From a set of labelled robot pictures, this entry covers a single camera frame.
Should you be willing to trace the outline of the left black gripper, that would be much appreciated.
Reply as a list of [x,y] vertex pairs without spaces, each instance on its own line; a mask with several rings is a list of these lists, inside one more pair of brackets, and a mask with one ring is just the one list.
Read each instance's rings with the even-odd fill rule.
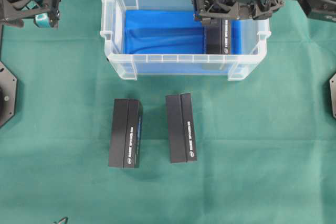
[[31,19],[39,28],[57,28],[62,0],[1,0],[1,25],[22,28]]

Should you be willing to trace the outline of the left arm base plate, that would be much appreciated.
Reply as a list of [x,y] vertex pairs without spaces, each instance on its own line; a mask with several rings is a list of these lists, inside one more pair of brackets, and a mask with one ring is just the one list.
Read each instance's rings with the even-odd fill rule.
[[1,62],[1,127],[15,115],[17,78]]

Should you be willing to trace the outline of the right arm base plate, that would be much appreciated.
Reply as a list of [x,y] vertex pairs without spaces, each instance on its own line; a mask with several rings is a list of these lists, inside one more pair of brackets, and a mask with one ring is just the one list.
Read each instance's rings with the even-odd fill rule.
[[336,73],[329,80],[332,116],[336,119]]

